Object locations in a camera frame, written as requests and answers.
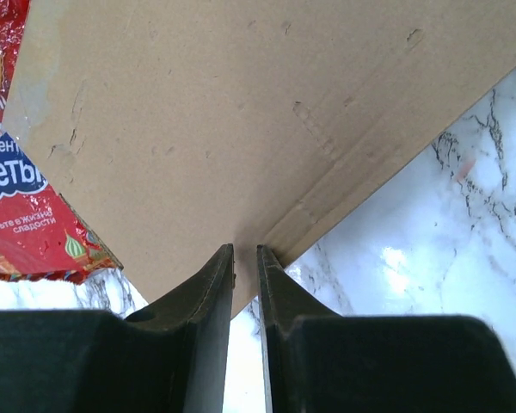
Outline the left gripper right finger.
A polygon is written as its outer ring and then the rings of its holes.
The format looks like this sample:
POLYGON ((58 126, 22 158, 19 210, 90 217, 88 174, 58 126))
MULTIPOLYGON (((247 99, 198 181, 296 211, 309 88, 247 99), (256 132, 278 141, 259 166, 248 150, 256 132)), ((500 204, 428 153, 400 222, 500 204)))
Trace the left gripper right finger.
POLYGON ((257 249, 269 412, 516 412, 496 334, 468 316, 343 317, 257 249))

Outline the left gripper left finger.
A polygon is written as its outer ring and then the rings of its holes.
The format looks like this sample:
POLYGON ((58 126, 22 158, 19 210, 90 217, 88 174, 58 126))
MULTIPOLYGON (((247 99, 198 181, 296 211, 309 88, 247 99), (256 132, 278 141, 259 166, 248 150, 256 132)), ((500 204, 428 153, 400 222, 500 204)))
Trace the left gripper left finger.
POLYGON ((0 311, 0 412, 219 412, 234 250, 129 317, 0 311))

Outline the brown cardboard express box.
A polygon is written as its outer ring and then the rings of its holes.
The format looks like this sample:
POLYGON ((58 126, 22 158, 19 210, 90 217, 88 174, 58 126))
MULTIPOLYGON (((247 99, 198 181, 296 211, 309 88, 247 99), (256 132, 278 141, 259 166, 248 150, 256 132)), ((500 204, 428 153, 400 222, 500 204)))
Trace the brown cardboard express box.
POLYGON ((4 129, 153 301, 288 264, 516 67, 516 1, 34 1, 4 129))

